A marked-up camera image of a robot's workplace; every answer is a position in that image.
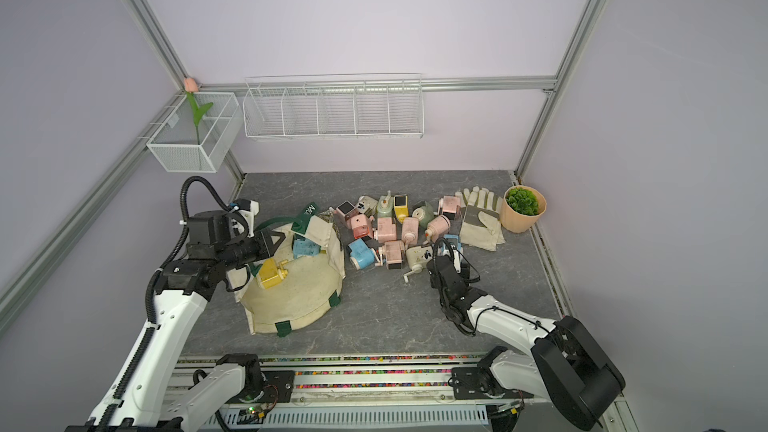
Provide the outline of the beige pencil sharpener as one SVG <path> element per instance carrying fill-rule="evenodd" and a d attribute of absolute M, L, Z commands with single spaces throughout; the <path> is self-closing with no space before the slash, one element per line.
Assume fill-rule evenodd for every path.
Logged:
<path fill-rule="evenodd" d="M 408 284 L 410 277 L 422 272 L 433 258 L 432 248 L 428 246 L 413 246 L 405 251 L 405 257 L 409 270 L 403 275 L 403 279 Z"/>
<path fill-rule="evenodd" d="M 357 202 L 357 210 L 360 214 L 372 217 L 376 214 L 378 200 L 368 195 L 360 196 Z"/>

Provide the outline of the olive green pencil sharpener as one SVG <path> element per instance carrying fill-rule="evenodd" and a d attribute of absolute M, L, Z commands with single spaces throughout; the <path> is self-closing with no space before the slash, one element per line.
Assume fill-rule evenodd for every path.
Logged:
<path fill-rule="evenodd" d="M 430 203 L 422 201 L 414 206 L 412 217 L 417 219 L 421 228 L 426 229 L 435 218 L 435 211 Z"/>

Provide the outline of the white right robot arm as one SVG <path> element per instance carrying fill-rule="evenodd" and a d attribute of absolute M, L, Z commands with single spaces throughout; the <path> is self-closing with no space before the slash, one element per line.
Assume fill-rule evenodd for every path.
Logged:
<path fill-rule="evenodd" d="M 578 319 L 545 319 L 506 305 L 471 286 L 448 256 L 433 258 L 427 270 L 444 316 L 460 332 L 503 342 L 478 366 L 487 392 L 519 390 L 544 398 L 582 431 L 596 426 L 622 393 L 622 373 Z"/>

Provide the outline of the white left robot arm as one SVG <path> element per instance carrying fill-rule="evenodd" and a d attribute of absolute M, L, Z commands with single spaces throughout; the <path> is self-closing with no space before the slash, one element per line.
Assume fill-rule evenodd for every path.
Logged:
<path fill-rule="evenodd" d="M 229 400 L 257 400 L 266 379 L 257 355 L 230 353 L 170 405 L 164 398 L 193 326 L 232 270 L 275 251 L 258 233 L 216 247 L 210 258 L 183 259 L 158 270 L 145 294 L 148 318 L 118 376 L 82 431 L 196 431 Z"/>

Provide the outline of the blue pencil sharpener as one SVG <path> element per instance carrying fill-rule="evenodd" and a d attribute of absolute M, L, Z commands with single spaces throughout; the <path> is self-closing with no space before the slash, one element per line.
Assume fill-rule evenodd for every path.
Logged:
<path fill-rule="evenodd" d="M 314 257 L 321 253 L 321 246 L 301 235 L 295 235 L 292 243 L 294 259 Z"/>
<path fill-rule="evenodd" d="M 373 240 L 370 237 L 361 237 L 347 246 L 349 258 L 356 270 L 364 270 L 368 267 L 377 265 L 379 262 L 378 254 L 373 247 Z"/>
<path fill-rule="evenodd" d="M 448 243 L 450 243 L 450 244 L 451 244 L 451 246 L 452 246 L 453 248 L 455 248 L 457 251 L 459 251 L 459 252 L 462 252 L 462 251 L 463 251 L 463 247 L 462 247 L 462 244 L 461 244 L 461 242 L 460 242 L 460 238 L 459 238 L 459 236 L 458 236 L 458 235 L 455 235 L 455 234 L 446 234 L 446 235 L 444 236 L 444 239 L 445 239 L 445 240 L 446 240 Z"/>

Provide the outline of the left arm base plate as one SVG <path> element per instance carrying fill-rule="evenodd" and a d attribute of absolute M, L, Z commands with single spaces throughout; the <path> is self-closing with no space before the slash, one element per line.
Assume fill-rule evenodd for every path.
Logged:
<path fill-rule="evenodd" d="M 227 401 L 228 405 L 253 403 L 282 404 L 291 400 L 296 373 L 294 370 L 266 370 L 256 385 L 247 384 L 243 392 Z"/>

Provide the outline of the cream tote bag green handles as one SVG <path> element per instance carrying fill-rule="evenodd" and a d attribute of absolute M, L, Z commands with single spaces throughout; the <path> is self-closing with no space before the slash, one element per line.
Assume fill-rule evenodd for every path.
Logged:
<path fill-rule="evenodd" d="M 231 272 L 228 278 L 235 289 L 236 302 L 244 309 L 250 333 L 285 337 L 317 321 L 340 303 L 346 272 L 339 230 L 331 213 L 320 210 L 314 202 L 296 216 L 275 217 L 260 224 L 256 222 L 258 204 L 252 202 L 250 206 L 249 211 L 240 212 L 249 226 L 249 237 L 266 230 L 286 234 L 286 240 L 271 258 L 287 260 L 289 274 L 280 285 L 261 289 L 256 273 L 263 260 Z M 321 253 L 294 259 L 295 235 L 320 245 Z"/>

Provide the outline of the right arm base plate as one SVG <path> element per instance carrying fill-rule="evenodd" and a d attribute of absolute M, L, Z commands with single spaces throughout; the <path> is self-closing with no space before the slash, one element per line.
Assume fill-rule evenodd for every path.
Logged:
<path fill-rule="evenodd" d="M 533 394 L 518 389 L 504 389 L 489 371 L 477 366 L 454 367 L 448 385 L 457 400 L 531 399 Z"/>

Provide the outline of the round pink pencil sharpener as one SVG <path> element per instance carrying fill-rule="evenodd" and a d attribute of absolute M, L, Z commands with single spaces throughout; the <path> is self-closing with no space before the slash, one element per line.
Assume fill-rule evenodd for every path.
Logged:
<path fill-rule="evenodd" d="M 425 228 L 425 239 L 435 243 L 439 238 L 450 232 L 451 220 L 444 215 L 438 215 L 428 222 Z"/>

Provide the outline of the yellow pencil sharpener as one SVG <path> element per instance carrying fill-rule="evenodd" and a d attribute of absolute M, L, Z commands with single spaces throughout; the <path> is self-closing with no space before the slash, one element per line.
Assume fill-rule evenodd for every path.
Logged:
<path fill-rule="evenodd" d="M 394 196 L 393 213 L 399 223 L 403 223 L 410 215 L 409 200 L 406 194 L 398 194 Z"/>
<path fill-rule="evenodd" d="M 289 274 L 287 264 L 287 260 L 276 261 L 274 258 L 265 260 L 256 273 L 258 286 L 267 290 L 280 285 Z"/>

